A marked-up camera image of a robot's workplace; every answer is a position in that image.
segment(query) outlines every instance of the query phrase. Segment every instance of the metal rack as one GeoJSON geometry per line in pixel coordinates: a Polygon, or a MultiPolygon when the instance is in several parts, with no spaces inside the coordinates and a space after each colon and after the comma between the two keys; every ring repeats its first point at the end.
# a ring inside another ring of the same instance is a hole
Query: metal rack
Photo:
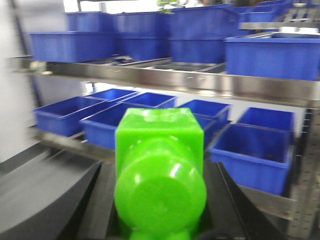
{"type": "MultiPolygon", "coordinates": [[[[92,83],[306,108],[297,149],[300,171],[294,177],[289,196],[277,196],[246,187],[242,187],[242,190],[263,212],[289,220],[288,236],[309,238],[320,203],[319,81],[227,75],[223,73],[223,64],[200,66],[171,63],[169,58],[122,65],[37,62],[27,56],[12,58],[10,62],[16,71],[29,75],[51,75],[92,83]]],[[[114,160],[111,151],[86,143],[81,133],[63,137],[35,129],[34,131],[36,138],[50,146],[107,162],[114,160]]]]}
{"type": "Polygon", "coordinates": [[[280,27],[319,28],[319,7],[291,8],[284,16],[280,16],[274,22],[243,22],[242,29],[278,29],[280,27]]]}

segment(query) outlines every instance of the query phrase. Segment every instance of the shelf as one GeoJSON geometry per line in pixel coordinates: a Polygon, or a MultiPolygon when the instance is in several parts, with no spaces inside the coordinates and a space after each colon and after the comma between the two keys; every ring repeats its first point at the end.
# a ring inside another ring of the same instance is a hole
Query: shelf
{"type": "Polygon", "coordinates": [[[320,81],[153,69],[157,63],[112,66],[91,63],[39,62],[29,57],[10,59],[14,70],[31,75],[59,76],[94,83],[152,88],[209,97],[319,108],[320,81]]]}

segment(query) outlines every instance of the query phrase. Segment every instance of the blue plastic bin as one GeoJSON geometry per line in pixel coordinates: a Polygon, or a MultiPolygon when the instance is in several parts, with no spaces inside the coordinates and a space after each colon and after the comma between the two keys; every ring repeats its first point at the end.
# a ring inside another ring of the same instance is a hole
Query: blue plastic bin
{"type": "Polygon", "coordinates": [[[38,129],[69,137],[82,131],[81,119],[110,106],[105,101],[77,96],[39,107],[34,113],[38,129]]]}
{"type": "Polygon", "coordinates": [[[33,59],[76,63],[111,57],[114,35],[104,32],[31,32],[33,59]]]}
{"type": "Polygon", "coordinates": [[[90,144],[115,149],[115,133],[117,127],[128,108],[142,106],[129,103],[119,103],[97,114],[84,118],[80,124],[84,128],[85,137],[90,144]]]}
{"type": "Polygon", "coordinates": [[[247,36],[247,35],[251,35],[251,34],[255,34],[255,30],[239,30],[237,33],[237,36],[247,36]]]}
{"type": "Polygon", "coordinates": [[[136,94],[138,94],[138,92],[134,90],[111,88],[87,95],[86,97],[117,103],[136,94]]]}
{"type": "Polygon", "coordinates": [[[262,1],[257,6],[278,6],[278,13],[281,15],[285,14],[292,7],[292,2],[289,0],[262,1]]]}
{"type": "Polygon", "coordinates": [[[67,12],[69,31],[114,32],[114,16],[101,11],[67,12]]]}
{"type": "Polygon", "coordinates": [[[234,10],[239,14],[240,23],[246,23],[249,21],[248,12],[251,8],[251,6],[238,6],[234,8],[234,10]]]}
{"type": "Polygon", "coordinates": [[[320,39],[230,37],[225,41],[228,74],[318,79],[320,39]]]}
{"type": "Polygon", "coordinates": [[[170,17],[157,11],[115,14],[115,29],[121,34],[164,38],[170,35],[170,17]]]}
{"type": "Polygon", "coordinates": [[[230,37],[239,28],[239,14],[230,3],[175,8],[173,13],[170,31],[177,40],[230,37]]]}
{"type": "Polygon", "coordinates": [[[139,95],[127,98],[125,103],[135,104],[139,106],[148,106],[149,108],[174,108],[177,96],[164,95],[158,93],[145,92],[139,95]]]}
{"type": "Polygon", "coordinates": [[[275,5],[263,5],[254,6],[247,13],[247,19],[251,23],[259,22],[272,22],[275,17],[279,14],[279,6],[275,5]]]}
{"type": "Polygon", "coordinates": [[[170,56],[170,44],[167,38],[121,34],[116,41],[116,52],[140,61],[167,58],[170,56]]]}
{"type": "Polygon", "coordinates": [[[237,123],[288,131],[294,139],[295,114],[290,111],[249,107],[237,123]]]}
{"type": "Polygon", "coordinates": [[[203,129],[203,132],[204,132],[203,147],[205,149],[208,146],[208,144],[211,142],[211,140],[214,136],[214,133],[216,131],[215,124],[217,123],[217,121],[212,120],[211,118],[206,118],[206,117],[199,116],[199,115],[195,115],[194,117],[196,118],[199,125],[203,129]]]}
{"type": "Polygon", "coordinates": [[[230,107],[225,103],[194,99],[178,108],[189,108],[195,116],[216,120],[214,132],[217,132],[228,123],[230,107]]]}
{"type": "Polygon", "coordinates": [[[292,156],[287,131],[230,124],[209,148],[240,185],[281,194],[292,156]]]}
{"type": "Polygon", "coordinates": [[[172,38],[170,49],[173,62],[219,64],[225,61],[225,42],[222,37],[193,40],[172,38]]]}

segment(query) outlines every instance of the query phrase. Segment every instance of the green plastic container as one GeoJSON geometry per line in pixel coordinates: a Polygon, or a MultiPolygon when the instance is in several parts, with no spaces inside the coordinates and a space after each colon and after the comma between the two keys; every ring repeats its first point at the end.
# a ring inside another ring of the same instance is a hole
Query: green plastic container
{"type": "Polygon", "coordinates": [[[206,204],[204,132],[188,108],[129,108],[116,131],[115,206],[130,240],[190,240],[206,204]]]}

